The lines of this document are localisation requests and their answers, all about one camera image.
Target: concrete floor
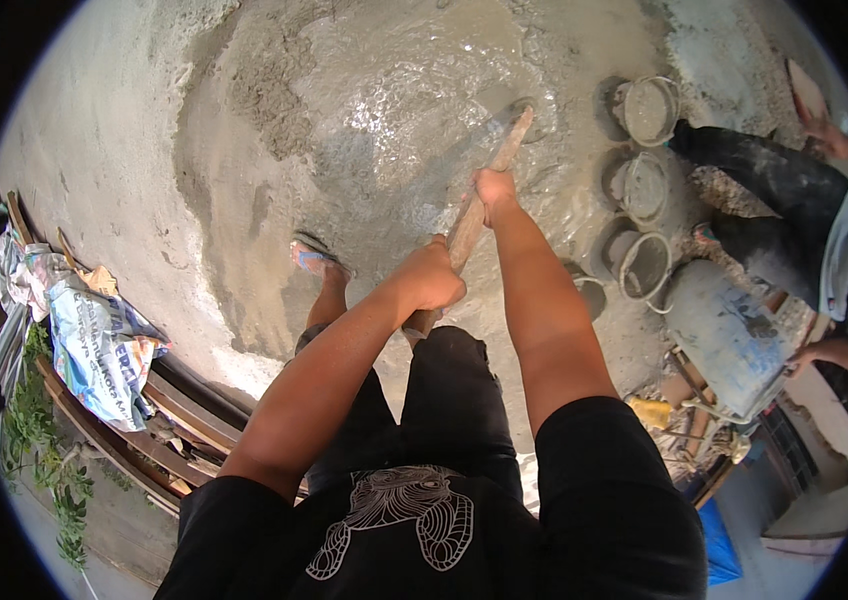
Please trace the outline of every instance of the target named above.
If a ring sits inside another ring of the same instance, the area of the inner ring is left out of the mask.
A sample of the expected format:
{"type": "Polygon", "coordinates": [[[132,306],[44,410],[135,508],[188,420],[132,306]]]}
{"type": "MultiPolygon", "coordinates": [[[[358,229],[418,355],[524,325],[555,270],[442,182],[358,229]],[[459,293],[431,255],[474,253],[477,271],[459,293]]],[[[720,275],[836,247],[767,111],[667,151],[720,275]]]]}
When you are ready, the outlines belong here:
{"type": "MultiPolygon", "coordinates": [[[[744,0],[92,0],[22,92],[0,188],[20,190],[44,238],[60,227],[78,260],[107,266],[180,360],[250,408],[318,291],[288,258],[292,231],[357,271],[357,303],[453,220],[496,141],[482,91],[535,99],[520,201],[586,268],[613,216],[596,174],[627,146],[602,118],[609,81],[669,75],[695,124],[778,128],[797,146],[783,66],[744,0]]],[[[659,227],[677,250],[704,208],[669,150],[655,152],[672,175],[659,227]]],[[[488,343],[515,446],[530,452],[492,242],[446,322],[488,343]]],[[[656,383],[670,342],[658,315],[607,292],[596,329],[625,394],[656,383]]],[[[410,357],[395,336],[376,363],[398,415],[410,357]]]]}

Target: black trousers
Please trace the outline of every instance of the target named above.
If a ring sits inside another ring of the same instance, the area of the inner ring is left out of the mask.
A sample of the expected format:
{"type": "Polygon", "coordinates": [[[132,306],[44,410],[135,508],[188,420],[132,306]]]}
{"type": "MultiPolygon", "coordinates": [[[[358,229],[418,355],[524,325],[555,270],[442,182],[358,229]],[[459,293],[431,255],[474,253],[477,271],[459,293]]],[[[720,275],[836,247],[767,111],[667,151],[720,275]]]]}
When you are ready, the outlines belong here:
{"type": "MultiPolygon", "coordinates": [[[[327,324],[307,329],[298,353],[327,324]]],[[[402,465],[439,465],[483,475],[522,501],[501,386],[490,372],[487,346],[454,326],[430,331],[414,347],[401,424],[394,422],[373,368],[331,445],[307,472],[311,494],[350,474],[402,465]]]]}
{"type": "Polygon", "coordinates": [[[848,194],[848,178],[808,154],[763,137],[681,120],[670,149],[718,167],[778,217],[746,219],[718,210],[711,229],[749,274],[818,309],[827,235],[848,194]]]}

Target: yellow object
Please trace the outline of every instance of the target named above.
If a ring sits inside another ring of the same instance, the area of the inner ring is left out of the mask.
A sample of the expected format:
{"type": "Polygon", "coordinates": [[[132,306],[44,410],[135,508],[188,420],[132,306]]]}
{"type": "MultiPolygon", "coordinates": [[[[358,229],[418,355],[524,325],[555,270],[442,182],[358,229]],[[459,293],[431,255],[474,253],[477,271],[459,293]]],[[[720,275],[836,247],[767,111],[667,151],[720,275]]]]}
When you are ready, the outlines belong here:
{"type": "Polygon", "coordinates": [[[636,395],[627,399],[627,406],[634,411],[641,423],[648,427],[667,429],[671,421],[671,405],[660,400],[646,400],[636,395]]]}

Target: plastic bag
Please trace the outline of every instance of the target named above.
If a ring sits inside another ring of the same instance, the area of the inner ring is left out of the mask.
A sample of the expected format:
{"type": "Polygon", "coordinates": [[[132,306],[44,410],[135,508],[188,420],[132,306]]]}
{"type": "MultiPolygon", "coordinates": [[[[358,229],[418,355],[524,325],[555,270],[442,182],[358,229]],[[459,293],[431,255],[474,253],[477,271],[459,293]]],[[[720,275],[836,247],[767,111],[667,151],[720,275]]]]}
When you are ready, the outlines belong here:
{"type": "Polygon", "coordinates": [[[171,343],[119,295],[76,277],[51,287],[54,369],[88,410],[121,431],[142,431],[154,407],[141,395],[151,362],[171,343]]]}

